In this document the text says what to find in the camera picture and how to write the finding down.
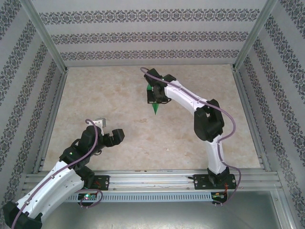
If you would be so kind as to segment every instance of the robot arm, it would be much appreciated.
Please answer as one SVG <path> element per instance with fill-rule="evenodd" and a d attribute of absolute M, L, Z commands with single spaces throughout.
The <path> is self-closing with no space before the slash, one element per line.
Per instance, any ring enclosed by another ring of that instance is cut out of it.
<path fill-rule="evenodd" d="M 169 74 L 162 77 L 155 69 L 148 70 L 147 73 L 178 86 L 179 89 L 144 75 L 146 81 L 152 87 L 151 91 L 147 91 L 148 103 L 165 104 L 173 99 L 194 116 L 194 131 L 196 135 L 204 141 L 208 154 L 208 172 L 211 175 L 211 182 L 217 183 L 219 177 L 224 177 L 228 174 L 228 168 L 221 162 L 217 151 L 217 142 L 223 133 L 224 120 L 220 111 L 202 105 L 198 101 L 203 101 L 219 107 L 218 102 L 214 99 L 207 101 L 206 99 L 195 95 L 183 87 L 175 77 Z M 182 91 L 182 88 L 192 94 L 197 100 L 194 100 Z M 222 143 L 220 142 L 219 144 L 221 157 L 224 158 Z"/>
<path fill-rule="evenodd" d="M 16 203 L 10 201 L 3 206 L 5 223 L 9 227 L 12 227 L 16 215 L 24 203 L 27 205 L 19 216 L 15 229 L 40 229 L 43 221 L 71 194 L 80 189 L 91 188 L 94 172 L 85 166 L 89 163 L 90 157 L 101 152 L 104 147 L 118 145 L 124 139 L 122 129 L 113 130 L 113 136 L 105 135 L 102 130 L 105 127 L 104 119 L 99 119 L 94 123 L 98 130 L 98 141 L 87 158 L 53 176 L 56 171 L 83 157 L 93 147 L 95 131 L 92 124 L 89 124 L 83 131 L 80 139 L 75 140 L 69 148 L 64 150 L 54 168 L 30 193 Z M 50 176 L 53 176 L 52 179 L 38 190 L 31 201 L 27 202 L 29 196 Z"/>

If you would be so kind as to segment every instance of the beige floor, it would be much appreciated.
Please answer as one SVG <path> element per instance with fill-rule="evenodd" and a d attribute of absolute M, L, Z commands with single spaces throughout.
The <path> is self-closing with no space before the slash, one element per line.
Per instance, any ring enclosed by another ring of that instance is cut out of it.
<path fill-rule="evenodd" d="M 170 73 L 205 99 L 216 99 L 236 120 L 237 131 L 223 143 L 228 164 L 260 167 L 229 65 L 154 66 Z M 139 66 L 70 68 L 44 170 L 50 170 L 65 148 L 86 128 L 86 118 L 105 117 L 108 133 L 122 128 L 125 139 L 93 156 L 92 170 L 207 168 L 203 142 L 193 131 L 193 116 L 177 102 L 160 105 L 157 115 L 147 104 L 147 82 Z M 224 118 L 224 134 L 232 129 Z"/>

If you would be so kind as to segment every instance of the patterned wallpaper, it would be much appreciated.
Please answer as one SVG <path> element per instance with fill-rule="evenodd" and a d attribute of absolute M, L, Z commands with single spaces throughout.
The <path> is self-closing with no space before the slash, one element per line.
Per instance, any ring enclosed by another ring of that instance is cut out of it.
<path fill-rule="evenodd" d="M 33 1 L 67 66 L 234 63 L 265 2 Z"/>
<path fill-rule="evenodd" d="M 0 228 L 19 198 L 53 108 L 62 73 L 18 0 L 0 0 Z"/>
<path fill-rule="evenodd" d="M 305 6 L 281 0 L 240 75 L 269 164 L 279 172 L 297 228 L 305 228 Z"/>

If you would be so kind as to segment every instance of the green object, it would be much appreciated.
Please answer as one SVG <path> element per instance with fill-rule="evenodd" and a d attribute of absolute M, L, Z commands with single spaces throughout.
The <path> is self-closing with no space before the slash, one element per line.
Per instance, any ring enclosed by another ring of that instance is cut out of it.
<path fill-rule="evenodd" d="M 149 84 L 147 85 L 147 90 L 148 91 L 152 91 L 153 90 L 152 87 Z M 154 104 L 152 104 L 152 107 L 153 107 L 154 114 L 156 115 L 158 107 L 159 107 L 159 104 L 154 103 Z"/>

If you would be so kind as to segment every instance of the enclosure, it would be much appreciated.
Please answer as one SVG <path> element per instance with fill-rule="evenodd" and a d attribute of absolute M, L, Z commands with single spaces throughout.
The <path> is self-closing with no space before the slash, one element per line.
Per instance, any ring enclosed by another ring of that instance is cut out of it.
<path fill-rule="evenodd" d="M 43 229 L 305 228 L 304 3 L 1 0 L 1 206 L 103 117 L 125 138 L 87 165 L 110 176 L 102 203 L 80 209 L 72 194 Z M 194 188 L 208 168 L 194 117 L 174 100 L 155 113 L 142 66 L 233 116 L 224 159 L 242 177 L 228 205 Z"/>

